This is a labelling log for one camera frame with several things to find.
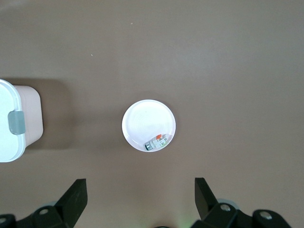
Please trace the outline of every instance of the container lid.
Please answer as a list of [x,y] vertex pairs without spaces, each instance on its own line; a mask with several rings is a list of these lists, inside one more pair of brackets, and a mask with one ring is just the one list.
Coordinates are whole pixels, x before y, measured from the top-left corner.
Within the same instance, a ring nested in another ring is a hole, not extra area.
[[25,122],[16,88],[0,79],[0,162],[19,158],[25,150]]

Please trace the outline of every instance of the gray latch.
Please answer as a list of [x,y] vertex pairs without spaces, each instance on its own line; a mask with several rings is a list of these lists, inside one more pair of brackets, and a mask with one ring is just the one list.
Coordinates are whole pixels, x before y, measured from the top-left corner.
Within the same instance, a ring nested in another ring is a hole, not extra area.
[[8,118],[10,132],[17,135],[25,133],[25,121],[23,111],[10,112]]

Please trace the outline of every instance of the white plastic container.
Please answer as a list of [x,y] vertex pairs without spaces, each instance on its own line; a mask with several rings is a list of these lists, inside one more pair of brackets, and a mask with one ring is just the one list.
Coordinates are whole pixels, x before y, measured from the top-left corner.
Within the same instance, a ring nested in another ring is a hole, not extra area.
[[41,101],[29,86],[0,79],[0,162],[12,162],[43,133]]

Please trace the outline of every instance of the screw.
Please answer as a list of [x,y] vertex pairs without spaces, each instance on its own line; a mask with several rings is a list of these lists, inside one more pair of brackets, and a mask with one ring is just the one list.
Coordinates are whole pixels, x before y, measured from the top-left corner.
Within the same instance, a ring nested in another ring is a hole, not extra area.
[[227,204],[222,204],[220,208],[224,211],[231,211],[230,207]]
[[39,215],[44,215],[44,214],[46,214],[46,213],[48,213],[48,209],[47,209],[47,208],[42,209],[42,210],[39,212]]
[[0,218],[0,224],[5,222],[6,221],[6,218]]
[[271,220],[272,216],[267,211],[261,211],[260,216],[262,216],[265,219]]

